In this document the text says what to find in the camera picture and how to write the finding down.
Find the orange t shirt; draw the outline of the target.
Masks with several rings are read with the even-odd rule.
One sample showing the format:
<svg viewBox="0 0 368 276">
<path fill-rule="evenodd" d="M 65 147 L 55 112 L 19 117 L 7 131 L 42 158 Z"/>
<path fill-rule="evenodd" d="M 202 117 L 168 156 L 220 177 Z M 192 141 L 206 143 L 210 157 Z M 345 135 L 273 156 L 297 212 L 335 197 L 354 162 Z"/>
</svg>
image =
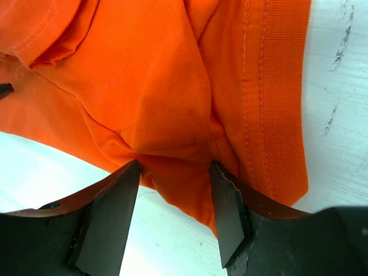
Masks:
<svg viewBox="0 0 368 276">
<path fill-rule="evenodd" d="M 2 1 L 1 131 L 141 183 L 215 229 L 210 164 L 285 205 L 308 191 L 310 1 Z"/>
</svg>

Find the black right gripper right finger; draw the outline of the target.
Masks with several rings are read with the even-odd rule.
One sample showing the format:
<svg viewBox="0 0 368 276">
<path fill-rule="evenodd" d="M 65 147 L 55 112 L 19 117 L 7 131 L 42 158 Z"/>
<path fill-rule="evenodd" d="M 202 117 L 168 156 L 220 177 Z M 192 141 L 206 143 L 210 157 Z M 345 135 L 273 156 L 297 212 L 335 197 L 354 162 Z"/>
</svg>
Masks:
<svg viewBox="0 0 368 276">
<path fill-rule="evenodd" d="M 221 265 L 228 275 L 366 275 L 367 207 L 303 212 L 210 167 Z"/>
</svg>

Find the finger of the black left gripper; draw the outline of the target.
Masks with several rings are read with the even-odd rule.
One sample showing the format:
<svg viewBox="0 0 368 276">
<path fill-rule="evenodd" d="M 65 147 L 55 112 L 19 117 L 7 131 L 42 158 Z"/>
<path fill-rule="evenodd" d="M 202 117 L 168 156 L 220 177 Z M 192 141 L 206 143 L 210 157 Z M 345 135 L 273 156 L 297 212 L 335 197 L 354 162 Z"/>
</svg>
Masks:
<svg viewBox="0 0 368 276">
<path fill-rule="evenodd" d="M 1 83 L 0 84 L 0 99 L 4 99 L 8 95 L 14 92 L 14 87 L 11 83 Z"/>
</svg>

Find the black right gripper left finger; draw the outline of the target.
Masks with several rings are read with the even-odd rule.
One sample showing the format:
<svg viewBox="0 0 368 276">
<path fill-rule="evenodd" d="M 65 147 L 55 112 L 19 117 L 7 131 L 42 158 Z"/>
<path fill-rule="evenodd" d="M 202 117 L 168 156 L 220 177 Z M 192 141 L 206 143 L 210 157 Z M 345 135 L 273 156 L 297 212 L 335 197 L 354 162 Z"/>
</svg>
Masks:
<svg viewBox="0 0 368 276">
<path fill-rule="evenodd" d="M 38 209 L 1 214 L 2 275 L 119 275 L 140 180 L 137 160 Z"/>
</svg>

